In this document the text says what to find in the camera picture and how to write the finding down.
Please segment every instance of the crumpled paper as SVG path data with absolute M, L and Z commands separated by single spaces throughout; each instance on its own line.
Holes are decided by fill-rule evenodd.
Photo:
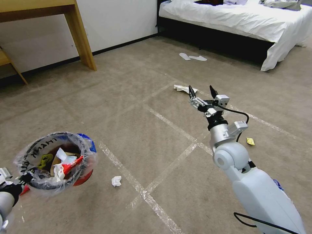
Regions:
M 255 145 L 255 143 L 254 143 L 254 140 L 252 139 L 252 138 L 246 138 L 246 140 L 247 140 L 247 144 L 249 144 L 249 145 Z
M 54 177 L 56 178 L 56 182 L 59 182 L 64 179 L 64 167 L 63 164 L 72 164 L 77 157 L 75 156 L 67 156 L 62 148 L 59 148 L 56 157 L 58 157 L 62 162 L 54 165 Z
M 120 180 L 121 180 L 121 176 L 115 176 L 111 179 L 111 185 L 116 187 L 116 186 L 121 186 L 121 183 L 120 183 Z
M 177 91 L 184 91 L 184 92 L 186 92 L 186 93 L 189 93 L 189 92 L 188 92 L 189 88 L 186 87 L 186 86 L 176 85 L 176 84 L 175 84 L 175 85 L 173 86 L 173 88 L 176 89 Z

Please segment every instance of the white slipper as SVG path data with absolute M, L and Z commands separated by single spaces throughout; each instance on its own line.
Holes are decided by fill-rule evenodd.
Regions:
M 189 56 L 190 59 L 196 59 L 196 60 L 199 60 L 199 61 L 207 61 L 206 58 L 204 58 L 203 56 L 198 56 L 198 57 L 195 57 L 195 56 Z
M 185 60 L 191 60 L 189 57 L 188 57 L 188 55 L 187 54 L 185 54 L 185 53 L 180 53 L 179 54 L 182 58 L 184 58 Z

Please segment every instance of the table leg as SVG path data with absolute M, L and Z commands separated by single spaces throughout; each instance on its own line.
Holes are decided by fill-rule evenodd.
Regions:
M 82 63 L 96 71 L 97 67 L 94 63 L 77 3 L 68 6 L 64 15 Z

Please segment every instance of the black baseboard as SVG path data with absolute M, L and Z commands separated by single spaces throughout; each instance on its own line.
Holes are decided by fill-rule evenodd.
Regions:
M 117 49 L 117 48 L 120 48 L 120 47 L 128 46 L 128 45 L 131 45 L 133 43 L 144 41 L 146 39 L 149 39 L 149 38 L 155 37 L 155 36 L 157 36 L 157 33 L 156 34 L 152 34 L 150 36 L 146 36 L 146 37 L 142 37 L 142 38 L 139 38 L 139 39 L 135 39 L 133 41 L 125 42 L 125 43 L 122 43 L 122 44 L 119 44 L 119 45 L 115 45 L 115 46 L 112 46 L 112 47 L 109 47 L 109 48 L 106 48 L 106 49 L 94 51 L 94 52 L 92 52 L 92 55 L 98 55 L 98 54 L 101 54 L 101 53 L 104 53 L 104 52 L 107 52 L 107 51 L 110 51 L 110 50 L 114 50 L 114 49 Z M 31 75 L 33 75 L 35 73 L 42 72 L 42 71 L 45 71 L 45 70 L 49 70 L 51 68 L 55 68 L 55 67 L 58 67 L 58 66 L 61 66 L 61 65 L 64 65 L 64 64 L 76 62 L 78 60 L 80 60 L 79 56 L 74 57 L 74 58 L 70 58 L 70 59 L 66 59 L 66 60 L 63 60 L 63 61 L 60 61 L 60 62 L 52 63 L 52 64 L 49 64 L 49 65 L 46 65 L 46 66 L 43 66 L 43 67 L 35 68 L 35 69 L 29 70 L 29 71 L 26 71 L 26 72 L 22 72 L 22 75 L 24 77 L 31 76 Z M 15 75 L 3 77 L 3 78 L 0 79 L 0 81 L 1 82 L 5 82 L 5 80 L 9 80 L 9 79 L 11 79 L 13 77 L 17 77 L 17 76 L 18 75 L 15 74 Z

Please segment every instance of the plastic bag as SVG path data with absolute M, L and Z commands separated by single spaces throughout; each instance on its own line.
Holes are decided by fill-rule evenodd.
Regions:
M 52 157 L 55 156 L 60 147 L 64 151 L 83 155 L 82 162 L 71 170 L 68 179 L 59 182 L 56 182 L 55 177 L 49 177 L 47 171 L 34 173 L 33 180 L 28 184 L 31 190 L 36 190 L 42 195 L 53 196 L 73 186 L 76 182 L 81 184 L 79 180 L 90 175 L 97 163 L 97 152 L 92 139 L 85 134 L 51 133 L 25 147 L 18 153 L 14 163 L 17 165 L 20 174 L 31 168 L 38 168 L 38 166 L 42 171 L 45 167 L 49 167 L 49 164 L 52 164 L 51 155 Z

